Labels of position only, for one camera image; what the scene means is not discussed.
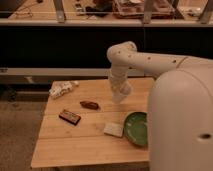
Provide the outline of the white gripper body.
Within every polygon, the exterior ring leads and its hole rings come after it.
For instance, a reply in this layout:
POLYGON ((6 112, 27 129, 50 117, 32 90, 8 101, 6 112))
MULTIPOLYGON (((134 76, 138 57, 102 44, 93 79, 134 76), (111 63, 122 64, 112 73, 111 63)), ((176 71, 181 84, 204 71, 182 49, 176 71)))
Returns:
POLYGON ((127 96, 131 93, 132 87, 127 81, 127 70, 125 68, 111 68, 109 70, 108 80, 112 96, 115 92, 120 92, 127 96))

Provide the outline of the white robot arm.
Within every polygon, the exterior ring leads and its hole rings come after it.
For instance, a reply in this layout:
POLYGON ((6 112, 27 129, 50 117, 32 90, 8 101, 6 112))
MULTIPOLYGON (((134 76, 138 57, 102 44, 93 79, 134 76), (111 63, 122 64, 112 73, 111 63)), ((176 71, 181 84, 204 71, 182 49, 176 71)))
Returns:
POLYGON ((147 105, 150 171, 213 171, 213 59, 143 53, 131 41, 107 58, 116 103, 131 92, 130 68, 156 79, 147 105))

